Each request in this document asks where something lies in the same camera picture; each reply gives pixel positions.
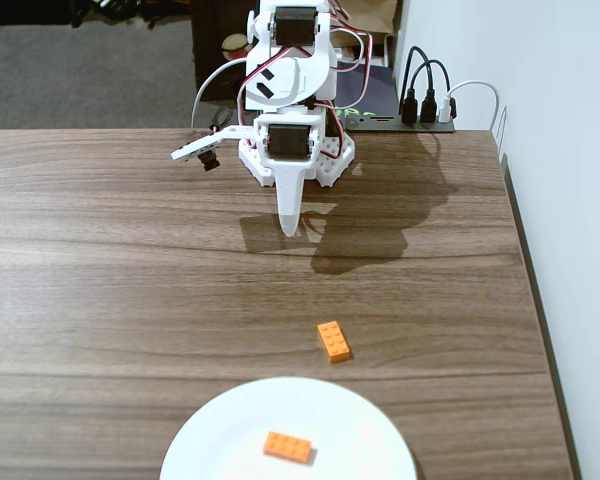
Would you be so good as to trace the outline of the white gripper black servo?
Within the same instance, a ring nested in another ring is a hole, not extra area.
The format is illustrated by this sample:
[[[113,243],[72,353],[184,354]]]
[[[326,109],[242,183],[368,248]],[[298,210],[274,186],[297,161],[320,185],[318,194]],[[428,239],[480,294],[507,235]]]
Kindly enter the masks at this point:
[[[320,152],[324,124],[323,114],[296,111],[254,119],[256,151],[273,172],[279,223],[287,237],[298,228],[305,175]]]

